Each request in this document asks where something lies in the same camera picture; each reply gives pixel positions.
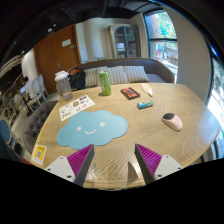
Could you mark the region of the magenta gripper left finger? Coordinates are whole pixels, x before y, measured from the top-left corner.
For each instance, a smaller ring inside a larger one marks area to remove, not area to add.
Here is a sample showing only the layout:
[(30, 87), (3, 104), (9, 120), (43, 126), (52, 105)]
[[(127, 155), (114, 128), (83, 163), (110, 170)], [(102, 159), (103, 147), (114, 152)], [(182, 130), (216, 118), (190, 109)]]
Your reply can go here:
[(82, 186), (94, 154), (94, 145), (90, 144), (68, 157), (59, 156), (46, 171)]

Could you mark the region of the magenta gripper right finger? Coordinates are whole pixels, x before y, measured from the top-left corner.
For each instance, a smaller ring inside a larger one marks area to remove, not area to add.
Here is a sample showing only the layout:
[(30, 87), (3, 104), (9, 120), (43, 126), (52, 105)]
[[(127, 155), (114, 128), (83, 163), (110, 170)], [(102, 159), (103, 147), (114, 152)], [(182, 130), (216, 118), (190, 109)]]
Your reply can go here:
[(134, 153), (146, 184), (182, 169), (182, 166), (170, 155), (160, 155), (140, 144), (135, 144)]

